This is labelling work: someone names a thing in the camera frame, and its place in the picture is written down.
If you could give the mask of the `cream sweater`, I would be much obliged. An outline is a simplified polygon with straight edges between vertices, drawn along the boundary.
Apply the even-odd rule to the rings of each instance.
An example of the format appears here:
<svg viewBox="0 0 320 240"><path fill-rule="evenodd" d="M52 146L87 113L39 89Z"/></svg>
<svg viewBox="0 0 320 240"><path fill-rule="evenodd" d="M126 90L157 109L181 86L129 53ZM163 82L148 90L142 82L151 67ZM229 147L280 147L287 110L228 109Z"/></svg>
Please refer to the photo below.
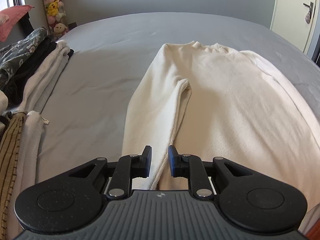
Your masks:
<svg viewBox="0 0 320 240"><path fill-rule="evenodd" d="M249 51L164 44L134 92L122 154L152 147L150 175L134 189L186 189L170 175L168 147L205 161L222 156L299 189L319 204L319 122L293 84Z"/></svg>

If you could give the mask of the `grey bed sheet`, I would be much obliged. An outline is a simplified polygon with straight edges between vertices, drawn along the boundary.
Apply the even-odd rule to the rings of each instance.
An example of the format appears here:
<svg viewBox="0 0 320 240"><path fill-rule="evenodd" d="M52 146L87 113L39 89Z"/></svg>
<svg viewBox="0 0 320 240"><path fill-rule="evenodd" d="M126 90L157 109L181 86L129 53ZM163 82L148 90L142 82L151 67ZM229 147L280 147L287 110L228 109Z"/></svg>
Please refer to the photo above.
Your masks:
<svg viewBox="0 0 320 240"><path fill-rule="evenodd" d="M126 110L165 43L221 44L251 50L276 66L319 115L319 68L265 26L237 18L153 12L80 25L64 36L74 50L41 115L36 181L52 178L97 157L116 161Z"/></svg>

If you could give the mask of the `white folded garment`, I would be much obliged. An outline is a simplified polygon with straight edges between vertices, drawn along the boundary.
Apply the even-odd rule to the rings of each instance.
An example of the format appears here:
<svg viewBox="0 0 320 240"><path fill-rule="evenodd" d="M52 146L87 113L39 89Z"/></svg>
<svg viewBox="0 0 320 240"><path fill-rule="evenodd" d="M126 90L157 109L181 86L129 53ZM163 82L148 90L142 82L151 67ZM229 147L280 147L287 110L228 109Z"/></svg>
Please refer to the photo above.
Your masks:
<svg viewBox="0 0 320 240"><path fill-rule="evenodd" d="M10 198L7 239L15 238L21 228L14 211L14 203L18 195L26 188L36 183L37 156L41 135L44 131L44 122L40 113L30 111L27 114L25 124L22 129L21 143L18 152L17 178L14 183L12 196Z"/></svg>

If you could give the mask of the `brown striped garment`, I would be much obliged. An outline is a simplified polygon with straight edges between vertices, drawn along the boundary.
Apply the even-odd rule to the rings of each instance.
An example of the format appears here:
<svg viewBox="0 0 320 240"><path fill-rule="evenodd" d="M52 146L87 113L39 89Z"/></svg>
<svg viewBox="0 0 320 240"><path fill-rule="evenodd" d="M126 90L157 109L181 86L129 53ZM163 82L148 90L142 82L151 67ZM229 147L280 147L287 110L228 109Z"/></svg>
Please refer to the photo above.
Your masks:
<svg viewBox="0 0 320 240"><path fill-rule="evenodd" d="M1 239L7 237L9 204L17 178L18 155L26 117L24 112L13 114L1 139Z"/></svg>

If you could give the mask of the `folded beige garment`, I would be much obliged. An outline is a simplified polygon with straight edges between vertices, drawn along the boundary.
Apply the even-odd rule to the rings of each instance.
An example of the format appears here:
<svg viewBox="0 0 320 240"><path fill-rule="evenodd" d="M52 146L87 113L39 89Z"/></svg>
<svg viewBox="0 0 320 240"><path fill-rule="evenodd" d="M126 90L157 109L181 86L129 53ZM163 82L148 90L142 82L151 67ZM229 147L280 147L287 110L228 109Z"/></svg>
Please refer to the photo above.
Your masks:
<svg viewBox="0 0 320 240"><path fill-rule="evenodd" d="M43 103L49 93L49 88L54 86L58 76L65 68L71 49L65 40L56 43L56 48L44 59L28 80L23 90L22 102L13 107L14 111L32 111L36 105Z"/></svg>

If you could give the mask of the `black folded garment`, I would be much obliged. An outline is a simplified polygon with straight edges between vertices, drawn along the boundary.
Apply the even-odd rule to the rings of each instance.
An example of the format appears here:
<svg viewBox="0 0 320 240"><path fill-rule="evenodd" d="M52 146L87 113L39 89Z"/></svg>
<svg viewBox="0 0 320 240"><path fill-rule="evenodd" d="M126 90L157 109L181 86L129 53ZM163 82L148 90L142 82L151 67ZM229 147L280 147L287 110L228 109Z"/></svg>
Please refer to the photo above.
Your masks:
<svg viewBox="0 0 320 240"><path fill-rule="evenodd" d="M5 85L3 92L8 98L10 107L16 107L22 102L23 90L27 80L34 75L44 59L56 48L56 43L48 37L45 38Z"/></svg>

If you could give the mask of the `floral black jeans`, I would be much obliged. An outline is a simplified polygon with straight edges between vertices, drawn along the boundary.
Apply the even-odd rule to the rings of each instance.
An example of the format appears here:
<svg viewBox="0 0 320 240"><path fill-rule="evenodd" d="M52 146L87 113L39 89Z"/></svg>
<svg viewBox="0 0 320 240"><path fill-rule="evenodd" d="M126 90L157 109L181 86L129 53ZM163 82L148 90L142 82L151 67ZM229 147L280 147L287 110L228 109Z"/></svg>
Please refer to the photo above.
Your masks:
<svg viewBox="0 0 320 240"><path fill-rule="evenodd" d="M1 49L1 90L47 36L47 29L40 27L25 39Z"/></svg>

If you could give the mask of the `plush toy tube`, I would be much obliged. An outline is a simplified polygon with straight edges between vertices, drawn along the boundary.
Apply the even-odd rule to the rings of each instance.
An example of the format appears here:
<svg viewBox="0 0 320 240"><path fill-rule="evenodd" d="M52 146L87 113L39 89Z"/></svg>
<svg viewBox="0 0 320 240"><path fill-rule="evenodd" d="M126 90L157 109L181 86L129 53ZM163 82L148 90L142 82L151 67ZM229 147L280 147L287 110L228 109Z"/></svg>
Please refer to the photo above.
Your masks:
<svg viewBox="0 0 320 240"><path fill-rule="evenodd" d="M63 0L43 0L49 30L56 40L69 32Z"/></svg>

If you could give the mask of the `cream door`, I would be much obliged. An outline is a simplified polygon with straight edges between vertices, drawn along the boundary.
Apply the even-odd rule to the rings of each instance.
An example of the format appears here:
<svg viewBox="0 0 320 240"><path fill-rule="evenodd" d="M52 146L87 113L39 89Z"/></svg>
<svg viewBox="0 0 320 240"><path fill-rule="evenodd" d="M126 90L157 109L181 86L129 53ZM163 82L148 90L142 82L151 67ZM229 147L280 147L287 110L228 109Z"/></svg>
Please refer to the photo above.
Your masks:
<svg viewBox="0 0 320 240"><path fill-rule="evenodd" d="M311 12L311 21L305 17ZM317 22L319 0L275 0L270 29L301 52L309 50Z"/></svg>

